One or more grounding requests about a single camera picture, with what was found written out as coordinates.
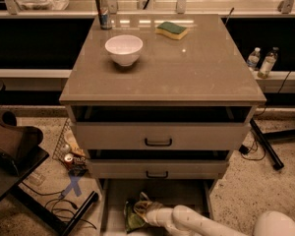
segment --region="sponge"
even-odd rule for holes
[[[183,38],[188,31],[187,28],[180,27],[174,23],[164,22],[156,28],[155,32],[179,40]]]

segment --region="bottom drawer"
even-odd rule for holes
[[[183,205],[212,219],[208,184],[208,181],[201,180],[108,180],[107,185],[104,186],[105,216],[103,216],[104,219],[101,223],[100,235],[127,235],[125,204],[128,200],[138,201],[140,192],[145,192],[150,200],[159,202],[166,207]],[[130,235],[163,236],[168,234],[162,227],[151,227],[146,224]]]
[[[218,179],[228,162],[225,160],[105,160],[88,163],[99,179]]]

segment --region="gray tabletop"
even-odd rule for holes
[[[63,104],[259,104],[265,97],[218,15],[113,15],[113,29],[95,19],[60,97]],[[164,21],[187,27],[173,40],[156,34]],[[139,60],[119,67],[105,50],[112,36],[144,42]]]

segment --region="plastic bottle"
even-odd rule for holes
[[[258,77],[262,79],[266,79],[268,77],[269,72],[271,71],[272,67],[274,66],[277,60],[277,47],[273,47],[273,49],[267,53],[265,60],[258,71]]]
[[[246,63],[250,71],[255,71],[260,60],[260,49],[258,47],[249,55]]]

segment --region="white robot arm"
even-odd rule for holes
[[[204,217],[186,206],[165,207],[160,203],[137,204],[140,216],[150,225],[164,227],[172,236],[247,236]],[[295,236],[295,222],[277,211],[267,211],[257,220],[253,236]]]

